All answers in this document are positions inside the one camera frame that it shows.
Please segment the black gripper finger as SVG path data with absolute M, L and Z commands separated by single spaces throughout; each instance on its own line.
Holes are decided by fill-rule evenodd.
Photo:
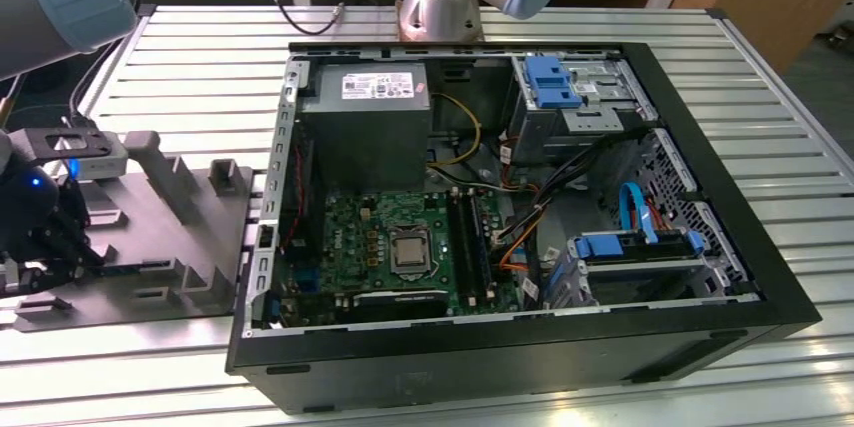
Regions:
M 32 295 L 60 287 L 75 280 L 76 270 L 84 265 L 86 258 L 52 257 L 32 260 L 16 260 L 16 277 L 12 282 L 12 295 Z
M 91 240 L 86 234 L 91 218 L 78 181 L 59 183 L 59 206 L 68 218 L 64 229 L 75 251 L 75 258 L 84 268 L 98 269 L 104 266 L 104 259 L 92 249 Z

